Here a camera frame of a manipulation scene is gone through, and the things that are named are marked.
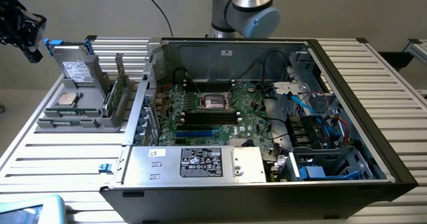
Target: silver metal table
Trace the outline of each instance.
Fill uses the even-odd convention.
[[[287,223],[427,223],[426,100],[370,44],[359,43],[357,39],[318,40],[419,187],[394,202],[374,203],[347,220]],[[92,44],[103,71],[111,76],[118,74],[115,54],[126,53],[126,72],[138,81],[148,62],[150,46],[156,45],[156,41],[150,38],[99,37]],[[36,119],[59,94],[60,86],[62,78],[0,158],[0,202],[56,193],[66,201],[70,223],[123,224],[122,217],[99,194],[99,188],[114,181],[115,173],[100,174],[99,165],[118,164],[124,150],[122,143],[127,120],[119,133],[35,133]]]

